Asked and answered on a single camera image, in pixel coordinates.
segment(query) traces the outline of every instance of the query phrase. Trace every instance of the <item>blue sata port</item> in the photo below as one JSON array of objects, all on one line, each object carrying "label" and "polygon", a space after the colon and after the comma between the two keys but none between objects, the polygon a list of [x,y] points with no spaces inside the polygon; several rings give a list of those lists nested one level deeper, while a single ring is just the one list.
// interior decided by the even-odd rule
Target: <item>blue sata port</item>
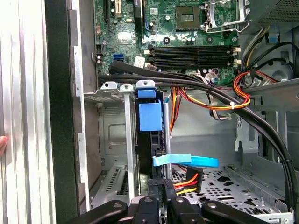
[{"label": "blue sata port", "polygon": [[125,60],[125,57],[123,54],[114,54],[113,60],[123,62]]}]

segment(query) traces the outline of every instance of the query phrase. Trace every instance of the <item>green circuit board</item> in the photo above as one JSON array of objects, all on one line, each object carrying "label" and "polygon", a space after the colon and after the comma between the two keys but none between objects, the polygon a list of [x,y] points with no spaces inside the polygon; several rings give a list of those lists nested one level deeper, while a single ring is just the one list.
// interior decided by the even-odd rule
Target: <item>green circuit board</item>
[{"label": "green circuit board", "polygon": [[[129,0],[121,1],[121,16],[112,16],[111,6],[108,1],[109,18],[105,21],[105,0],[95,0],[95,32],[97,51],[101,51],[102,64],[97,65],[101,73],[108,73],[110,63],[114,54],[123,54],[124,62],[134,64],[136,56],[144,57],[148,62],[148,56],[144,51],[148,50],[148,45],[157,47],[186,46],[187,38],[194,37],[193,45],[238,45],[237,32],[207,34],[202,30],[178,31],[176,27],[177,7],[200,7],[201,0],[146,0],[144,2],[144,30],[137,32],[134,24],[133,2]],[[218,3],[215,6],[216,24],[223,24],[236,20],[236,0],[231,0],[226,4]],[[205,18],[200,13],[199,23],[203,24]],[[150,22],[154,26],[149,30]],[[163,39],[169,37],[170,43],[165,44]],[[217,84],[229,82],[234,76],[234,68],[217,68],[217,65],[209,69],[218,69]]]}]

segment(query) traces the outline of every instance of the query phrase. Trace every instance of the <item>finger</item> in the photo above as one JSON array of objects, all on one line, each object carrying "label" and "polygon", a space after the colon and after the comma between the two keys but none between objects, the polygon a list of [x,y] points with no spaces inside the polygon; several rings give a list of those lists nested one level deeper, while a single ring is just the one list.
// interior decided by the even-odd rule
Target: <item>finger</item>
[{"label": "finger", "polygon": [[8,137],[1,136],[0,137],[0,147],[7,144]]},{"label": "finger", "polygon": [[0,156],[2,156],[4,154],[6,145],[7,145],[7,142],[5,142],[4,145],[2,145],[2,147],[0,147]]}]

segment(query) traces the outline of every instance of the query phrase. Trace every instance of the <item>cpu socket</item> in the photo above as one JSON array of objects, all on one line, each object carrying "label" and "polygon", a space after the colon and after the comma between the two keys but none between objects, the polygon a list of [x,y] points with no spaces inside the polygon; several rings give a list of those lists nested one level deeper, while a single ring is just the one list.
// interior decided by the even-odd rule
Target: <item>cpu socket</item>
[{"label": "cpu socket", "polygon": [[199,30],[199,8],[191,6],[176,7],[177,30]]}]

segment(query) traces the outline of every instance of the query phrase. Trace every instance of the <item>screw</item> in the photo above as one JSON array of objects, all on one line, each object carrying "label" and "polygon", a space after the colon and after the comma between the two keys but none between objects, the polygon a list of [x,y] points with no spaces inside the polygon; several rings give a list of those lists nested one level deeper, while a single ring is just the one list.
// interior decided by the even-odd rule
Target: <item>screw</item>
[{"label": "screw", "polygon": [[212,209],[216,208],[217,206],[214,203],[208,203],[207,204],[209,207],[211,207]]},{"label": "screw", "polygon": [[119,204],[118,202],[116,202],[115,205],[114,205],[113,207],[115,207],[115,208],[120,208],[120,207],[122,207],[122,205]]},{"label": "screw", "polygon": [[181,203],[181,202],[183,202],[184,200],[183,200],[181,197],[177,197],[176,201]]},{"label": "screw", "polygon": [[284,224],[288,224],[288,223],[290,223],[290,220],[288,218],[285,218],[284,219]]},{"label": "screw", "polygon": [[148,197],[148,198],[146,198],[144,201],[145,201],[145,202],[152,202],[153,200],[151,200],[151,199]]}]

